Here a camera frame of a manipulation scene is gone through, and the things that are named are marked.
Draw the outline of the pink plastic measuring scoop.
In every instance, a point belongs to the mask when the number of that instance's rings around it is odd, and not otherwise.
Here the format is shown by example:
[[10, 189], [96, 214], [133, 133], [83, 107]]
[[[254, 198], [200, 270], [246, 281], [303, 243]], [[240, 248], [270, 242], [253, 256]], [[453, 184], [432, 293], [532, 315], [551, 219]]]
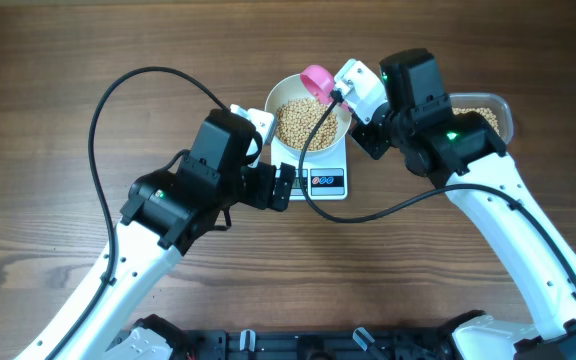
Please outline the pink plastic measuring scoop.
[[335, 76], [320, 65], [310, 65], [299, 74], [299, 78], [306, 90], [321, 104], [330, 105], [333, 102], [332, 92], [337, 91], [342, 96], [340, 107], [350, 113], [353, 110], [345, 101], [351, 86], [344, 82], [345, 74], [351, 65], [346, 63]]

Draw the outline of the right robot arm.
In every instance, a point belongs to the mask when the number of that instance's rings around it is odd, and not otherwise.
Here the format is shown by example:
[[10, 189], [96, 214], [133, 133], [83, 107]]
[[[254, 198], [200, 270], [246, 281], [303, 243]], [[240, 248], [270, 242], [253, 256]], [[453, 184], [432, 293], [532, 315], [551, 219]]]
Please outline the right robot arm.
[[502, 138], [476, 112], [455, 113], [434, 56], [418, 48], [354, 64], [337, 77], [371, 157], [397, 148], [477, 227], [518, 287], [532, 321], [480, 313], [449, 333], [463, 359], [576, 359], [576, 254], [521, 179]]

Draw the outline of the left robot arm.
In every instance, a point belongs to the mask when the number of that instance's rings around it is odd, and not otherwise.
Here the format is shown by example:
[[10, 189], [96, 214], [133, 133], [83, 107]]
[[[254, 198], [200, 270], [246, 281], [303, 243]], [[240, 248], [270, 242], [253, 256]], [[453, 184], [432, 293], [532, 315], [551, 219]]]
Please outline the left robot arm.
[[135, 308], [199, 237], [226, 231], [229, 209], [286, 209], [295, 169], [259, 162], [274, 135], [274, 115], [234, 105], [203, 122], [191, 150], [131, 187], [111, 240], [22, 359], [169, 359], [183, 349], [178, 329], [158, 317], [116, 337]]

